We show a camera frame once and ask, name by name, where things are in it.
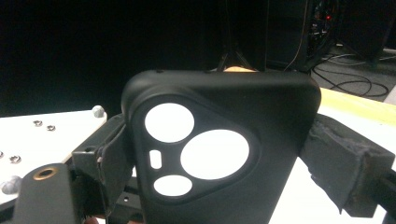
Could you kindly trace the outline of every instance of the dark background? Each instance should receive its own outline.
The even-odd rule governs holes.
[[[120,113],[127,80],[148,69],[214,69],[218,1],[1,1],[0,117]]]

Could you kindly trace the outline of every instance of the black stand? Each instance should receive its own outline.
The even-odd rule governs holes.
[[[238,48],[238,42],[235,37],[236,1],[237,0],[219,0],[224,53],[219,62],[218,72],[222,72],[225,68],[231,66],[242,66],[253,70]]]

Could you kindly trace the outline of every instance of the oval cutout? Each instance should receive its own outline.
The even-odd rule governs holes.
[[[192,132],[194,117],[185,106],[167,103],[154,106],[146,115],[145,125],[156,140],[175,143]]]
[[[157,179],[154,188],[161,195],[176,197],[188,193],[192,188],[192,182],[182,175],[167,175]]]
[[[151,150],[149,152],[149,163],[153,169],[160,169],[163,167],[163,158],[161,151]]]
[[[248,159],[247,139],[229,130],[198,134],[181,152],[183,169],[194,177],[214,180],[232,175]]]

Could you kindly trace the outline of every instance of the screw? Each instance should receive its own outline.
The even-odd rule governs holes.
[[[50,131],[50,132],[53,132],[53,131],[55,131],[55,125],[49,125],[49,126],[47,126],[47,131]]]
[[[34,124],[36,127],[40,127],[41,125],[43,125],[43,121],[41,121],[41,120],[35,120],[35,121],[33,121],[33,124]]]
[[[98,119],[102,118],[105,115],[105,110],[99,105],[94,106],[92,112],[93,115]]]
[[[9,158],[9,161],[11,161],[12,164],[17,164],[20,163],[22,158],[20,156],[12,156]]]

